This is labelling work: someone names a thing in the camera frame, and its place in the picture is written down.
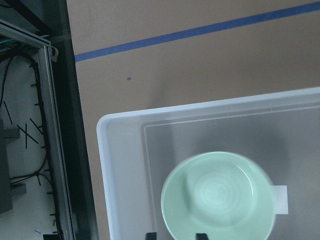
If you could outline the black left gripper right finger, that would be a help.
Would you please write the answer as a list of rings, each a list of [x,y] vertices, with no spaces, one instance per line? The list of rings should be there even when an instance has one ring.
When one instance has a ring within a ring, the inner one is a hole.
[[[206,233],[196,233],[195,239],[196,240],[209,240],[209,237]]]

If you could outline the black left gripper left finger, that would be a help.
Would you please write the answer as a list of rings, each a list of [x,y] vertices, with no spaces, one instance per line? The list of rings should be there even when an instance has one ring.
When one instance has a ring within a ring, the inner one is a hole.
[[[148,232],[145,234],[145,240],[157,240],[156,232]]]

